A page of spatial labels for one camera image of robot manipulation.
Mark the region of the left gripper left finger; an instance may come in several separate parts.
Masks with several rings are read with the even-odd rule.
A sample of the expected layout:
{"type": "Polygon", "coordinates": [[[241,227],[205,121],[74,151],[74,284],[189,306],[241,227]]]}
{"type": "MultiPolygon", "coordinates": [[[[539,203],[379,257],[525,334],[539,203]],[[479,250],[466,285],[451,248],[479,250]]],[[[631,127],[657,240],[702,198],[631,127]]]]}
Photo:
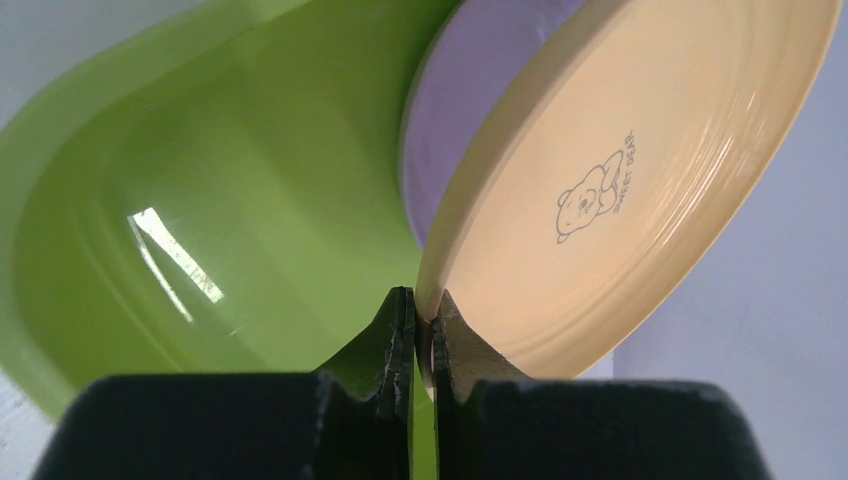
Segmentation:
{"type": "Polygon", "coordinates": [[[310,372],[116,375],[63,414],[38,479],[408,479],[412,291],[310,372]]]}

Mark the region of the yellow plate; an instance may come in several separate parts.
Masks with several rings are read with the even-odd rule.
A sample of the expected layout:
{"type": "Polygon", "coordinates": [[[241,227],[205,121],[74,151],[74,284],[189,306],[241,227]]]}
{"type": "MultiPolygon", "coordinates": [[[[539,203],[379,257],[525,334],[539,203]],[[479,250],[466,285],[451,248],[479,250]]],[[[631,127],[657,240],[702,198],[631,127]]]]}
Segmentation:
{"type": "Polygon", "coordinates": [[[672,293],[801,110],[839,1],[580,1],[487,115],[415,286],[525,375],[571,379],[672,293]]]}

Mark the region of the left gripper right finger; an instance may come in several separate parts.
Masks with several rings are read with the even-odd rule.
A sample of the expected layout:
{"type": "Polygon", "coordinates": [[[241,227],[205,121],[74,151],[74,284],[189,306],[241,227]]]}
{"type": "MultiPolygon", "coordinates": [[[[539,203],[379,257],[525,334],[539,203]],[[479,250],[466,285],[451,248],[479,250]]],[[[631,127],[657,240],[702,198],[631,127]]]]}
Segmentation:
{"type": "Polygon", "coordinates": [[[708,383],[535,380],[444,294],[430,326],[442,479],[767,479],[749,424],[708,383]]]}

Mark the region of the purple plate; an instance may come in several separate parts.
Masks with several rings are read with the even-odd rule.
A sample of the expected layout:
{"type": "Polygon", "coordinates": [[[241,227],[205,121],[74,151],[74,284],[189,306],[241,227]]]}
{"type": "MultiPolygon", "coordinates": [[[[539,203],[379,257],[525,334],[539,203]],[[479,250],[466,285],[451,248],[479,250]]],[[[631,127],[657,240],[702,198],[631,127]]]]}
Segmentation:
{"type": "Polygon", "coordinates": [[[431,41],[407,96],[399,189],[424,246],[446,188],[497,101],[581,7],[575,0],[461,2],[431,41]]]}

